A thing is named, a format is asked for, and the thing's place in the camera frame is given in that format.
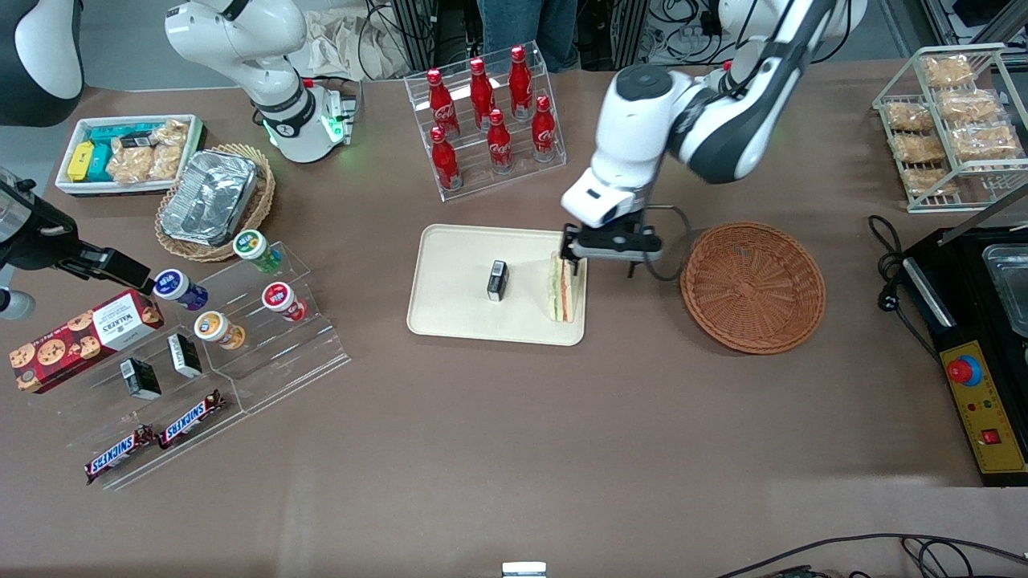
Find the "brown table surface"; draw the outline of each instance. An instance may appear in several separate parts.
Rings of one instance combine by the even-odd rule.
[[[555,577],[713,576],[842,534],[904,531],[1024,551],[1028,490],[978,487],[939,368],[878,311],[882,249],[866,217],[912,244],[959,216],[909,216],[872,99],[901,63],[819,65],[744,181],[710,186],[665,162],[654,202],[694,226],[756,220],[795,236],[828,285],[813,337],[777,356],[720,346],[673,284],[590,267],[574,348],[423,337],[405,318],[432,223],[558,229],[558,200],[589,162],[610,74],[554,77],[566,167],[443,205],[400,82],[366,87],[355,144],[286,161],[237,89],[90,89],[78,117],[194,113],[209,144],[271,158],[265,221],[315,269],[316,297],[354,361],[126,491],[84,484],[89,457],[57,419],[0,388],[0,568],[15,576],[497,576],[543,559]],[[155,270],[218,265],[163,252],[158,197],[47,197],[82,238]],[[654,216],[684,244],[673,216]],[[659,263],[671,268],[673,259]],[[5,323],[9,351],[114,285],[17,273],[39,299]],[[797,561],[896,573],[891,541]],[[984,563],[979,572],[1000,570]]]

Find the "brown basket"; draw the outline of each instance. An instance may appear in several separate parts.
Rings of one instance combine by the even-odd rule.
[[[261,151],[248,145],[218,145],[210,150],[237,154],[257,164],[257,187],[250,196],[246,211],[243,212],[243,218],[240,219],[241,224],[238,227],[240,230],[257,228],[261,221],[264,220],[264,217],[271,211],[271,198],[274,196],[274,175],[271,173],[271,167],[267,162],[267,157]],[[190,261],[212,263],[215,261],[224,261],[231,257],[233,255],[231,243],[221,247],[208,247],[198,243],[172,239],[164,234],[164,231],[160,230],[160,214],[164,212],[168,203],[171,202],[172,196],[175,195],[175,191],[178,188],[179,182],[175,181],[175,184],[164,194],[164,198],[161,200],[160,207],[157,209],[157,218],[153,223],[153,227],[157,231],[157,241],[160,242],[160,246],[168,249],[170,253],[185,257]]]
[[[788,351],[824,316],[817,263],[795,239],[761,223],[726,223],[701,234],[678,288],[704,331],[746,353]]]

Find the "round container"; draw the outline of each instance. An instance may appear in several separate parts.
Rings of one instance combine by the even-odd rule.
[[[276,281],[264,288],[261,302],[268,310],[282,314],[282,317],[290,321],[300,321],[307,315],[307,303],[303,299],[296,298],[293,288],[281,281]]]
[[[189,281],[189,277],[177,268],[160,272],[153,284],[153,294],[161,299],[175,301],[189,311],[196,311],[207,304],[207,289]]]
[[[272,249],[267,239],[255,228],[240,231],[232,243],[232,250],[241,258],[253,263],[261,273],[274,273],[282,262],[282,255]]]
[[[218,344],[226,350],[236,350],[247,340],[246,329],[228,321],[224,315],[209,311],[196,318],[193,333],[205,341]]]

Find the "red bottle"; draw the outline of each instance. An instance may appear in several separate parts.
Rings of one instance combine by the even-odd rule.
[[[485,133],[489,130],[489,113],[495,108],[492,99],[492,84],[485,75],[485,61],[480,57],[471,59],[471,106],[475,109],[475,127]]]
[[[511,134],[504,125],[504,111],[499,108],[492,109],[489,113],[489,136],[485,139],[489,143],[489,161],[492,162],[492,172],[498,175],[507,175],[514,168],[514,158],[511,155]]]
[[[453,97],[449,91],[443,86],[443,73],[438,68],[430,68],[429,78],[429,106],[432,107],[432,115],[436,119],[436,124],[446,131],[449,137],[461,136],[461,125],[456,122],[456,109],[453,107]]]
[[[550,97],[540,95],[536,99],[536,116],[531,119],[531,142],[536,144],[531,155],[540,162],[549,162],[556,156],[556,148],[553,146],[554,128],[557,123],[553,120],[553,112],[550,110]]]
[[[511,112],[518,120],[531,116],[531,72],[524,62],[524,46],[515,44],[511,48]]]
[[[432,164],[436,166],[439,184],[445,190],[456,190],[464,184],[461,169],[456,166],[456,152],[446,142],[446,131],[442,127],[432,128]]]

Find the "foil container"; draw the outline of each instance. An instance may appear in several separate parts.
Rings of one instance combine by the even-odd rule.
[[[208,247],[230,242],[257,187],[257,165],[249,158],[197,151],[160,214],[161,230],[172,239]]]

